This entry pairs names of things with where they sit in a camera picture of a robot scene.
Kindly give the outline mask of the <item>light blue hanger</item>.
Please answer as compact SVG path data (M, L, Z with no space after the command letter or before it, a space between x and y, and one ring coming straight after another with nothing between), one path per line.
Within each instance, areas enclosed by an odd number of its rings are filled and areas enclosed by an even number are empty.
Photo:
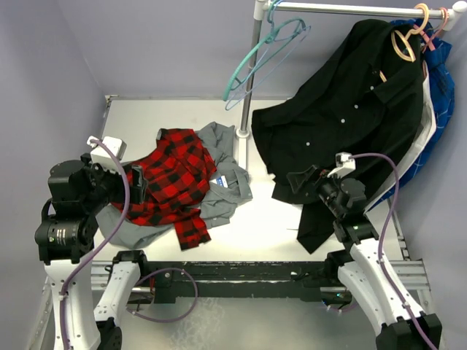
M311 26L293 18L271 23L267 33L245 55L233 70L223 92L225 110L234 108L252 93L308 37Z

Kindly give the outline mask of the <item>white garment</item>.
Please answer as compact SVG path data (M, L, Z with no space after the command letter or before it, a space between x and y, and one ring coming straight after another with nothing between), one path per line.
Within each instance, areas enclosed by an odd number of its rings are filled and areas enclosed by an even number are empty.
M428 72L428 65L425 61L422 62L422 68L424 74L424 81L422 83L422 117L412 145L397 165L397 171L400 180L399 188L402 188L411 179L413 179L416 173L423 167L423 152L425 151L428 142L432 139L436 131L436 118L433 102L431 99L431 89L429 83L430 74ZM376 194L373 195L365 211L370 211L379 203L391 197L394 192L395 176L391 174L379 187Z

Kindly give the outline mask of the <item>red black plaid shirt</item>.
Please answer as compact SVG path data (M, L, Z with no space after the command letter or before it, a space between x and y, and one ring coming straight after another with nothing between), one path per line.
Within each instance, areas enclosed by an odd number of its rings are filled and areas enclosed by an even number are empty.
M197 207L210 189L216 165L192 129L160 129L156 148L132 163L148 185L144 200L131 204L126 219L139 226L173 224L180 248L211 240Z

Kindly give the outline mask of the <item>metal clothes rack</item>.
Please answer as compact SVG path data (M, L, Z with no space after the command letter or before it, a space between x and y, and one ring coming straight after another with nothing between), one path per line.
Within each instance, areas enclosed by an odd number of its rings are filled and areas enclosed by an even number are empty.
M277 42L283 41L283 45L277 49L281 51L294 39L299 36L306 36L309 32L309 26L298 17L287 20L278 26L274 25L274 14L277 11L366 15L387 18L422 18L424 20L439 19L441 20L441 27L446 31L450 31L461 16L466 14L466 2L456 1L450 9L428 9L427 6L410 9L400 7L300 3L291 1L256 1L253 12L251 49L233 72L225 88L225 92L223 93L223 100L226 102L225 108L227 110L232 109L238 103L242 103L240 124L236 129L236 137L238 139L238 162L242 168L247 167L247 140L250 137L248 121L252 92L260 85L259 83L254 83L255 73L269 61L258 53L264 45L271 46ZM291 23L296 24L294 32L283 40L279 39L277 34L282 28Z

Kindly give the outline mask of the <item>black base frame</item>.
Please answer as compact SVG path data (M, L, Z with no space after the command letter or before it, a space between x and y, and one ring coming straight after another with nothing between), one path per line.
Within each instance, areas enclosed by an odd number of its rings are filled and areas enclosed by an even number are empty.
M337 279L334 262L150 262L141 250L118 252L136 263L144 281L137 289L154 303L178 298L293 298L345 308L352 294Z

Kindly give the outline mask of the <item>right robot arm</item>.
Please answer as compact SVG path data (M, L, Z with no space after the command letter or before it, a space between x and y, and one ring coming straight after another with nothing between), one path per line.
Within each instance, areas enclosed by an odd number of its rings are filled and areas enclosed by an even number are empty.
M383 234L364 213L365 187L348 176L354 168L312 166L287 176L294 193L311 183L334 217L334 233L344 249L328 255L325 279L351 292L374 329L378 349L438 349L441 322L424 311L390 264Z

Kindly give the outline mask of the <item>wooden hanger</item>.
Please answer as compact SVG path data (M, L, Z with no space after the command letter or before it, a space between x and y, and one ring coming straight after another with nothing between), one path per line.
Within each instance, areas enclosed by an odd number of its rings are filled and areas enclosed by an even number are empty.
M412 28L408 30L406 34L402 34L399 30L394 30L390 33L390 40L391 40L393 50L395 51L395 54L402 60L411 62L411 63L414 63L416 61L416 56L414 53L414 49L409 43L409 38L411 36L416 36L416 35L421 34L421 32L424 30L424 28L428 24L429 11L430 11L428 8L428 5L425 3L419 3L414 8L422 10L422 13L423 13L422 24L417 28ZM398 46L398 43L396 41L397 36L400 38L400 40L404 44L404 47L405 47L404 51L402 51Z

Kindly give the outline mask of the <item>blue checked shirt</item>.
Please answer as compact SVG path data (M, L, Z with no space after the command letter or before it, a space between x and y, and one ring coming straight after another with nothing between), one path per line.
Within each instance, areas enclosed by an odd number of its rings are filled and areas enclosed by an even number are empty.
M451 44L436 37L433 40L435 50L427 49L422 52L421 36L411 36L409 43L416 56L414 63L403 61L393 50L390 40L392 31L399 30L406 34L420 24L420 20L397 20L393 23L365 20L355 25L365 33L361 51L363 59L368 63L368 73L365 76L368 85L366 97L375 114L366 120L369 132L362 142L360 152L386 155L396 166L412 145L422 117L423 61L428 65L436 118L436 131L423 152L423 166L443 134L455 106L455 84L445 66ZM366 186L369 201L391 174L395 176L395 190L400 189L399 175L393 173L386 161L372 158L359 160L357 165L359 179Z

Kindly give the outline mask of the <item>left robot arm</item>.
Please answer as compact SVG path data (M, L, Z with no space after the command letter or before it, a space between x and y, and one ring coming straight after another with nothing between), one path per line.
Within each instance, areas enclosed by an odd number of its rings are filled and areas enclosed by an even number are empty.
M51 197L34 239L52 292L54 347L121 349L120 319L133 287L150 278L147 258L142 250L118 252L98 303L93 302L91 262L98 252L96 216L122 197L123 180L83 154L53 166L47 184Z

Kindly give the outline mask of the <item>grey shirt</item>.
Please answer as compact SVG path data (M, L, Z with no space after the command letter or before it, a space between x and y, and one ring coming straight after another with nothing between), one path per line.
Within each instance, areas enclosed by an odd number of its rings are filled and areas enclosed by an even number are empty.
M252 190L248 172L234 159L234 127L211 122L195 133L217 169L209 180L209 191L197 205L209 232L211 228L229 224L237 206L252 200ZM122 210L123 202L116 200L104 207L96 217L101 234L109 238L111 244L142 249L167 230L175 230L173 224L139 226L126 218L118 227L116 224Z

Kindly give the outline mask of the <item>pink hanger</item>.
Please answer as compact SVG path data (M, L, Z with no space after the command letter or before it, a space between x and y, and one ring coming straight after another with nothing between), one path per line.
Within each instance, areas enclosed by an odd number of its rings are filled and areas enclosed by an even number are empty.
M435 27L431 28L430 31L425 33L424 31L421 31L419 35L422 38L422 52L424 53L427 49L430 51L435 50L435 46L433 44L433 40L439 36L439 34L444 30L446 27L448 21L449 21L449 11L445 7L440 7L439 8L441 11L441 23Z

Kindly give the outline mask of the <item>teal hanger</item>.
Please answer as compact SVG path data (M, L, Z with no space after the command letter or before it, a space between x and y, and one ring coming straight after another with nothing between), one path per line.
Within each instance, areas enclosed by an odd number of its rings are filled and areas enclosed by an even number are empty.
M281 23L275 21L281 1L256 1L254 29L250 51L234 69L223 92L225 108L231 109L261 85L265 78L254 82L255 74L282 53L282 63L309 34L310 26L300 17Z

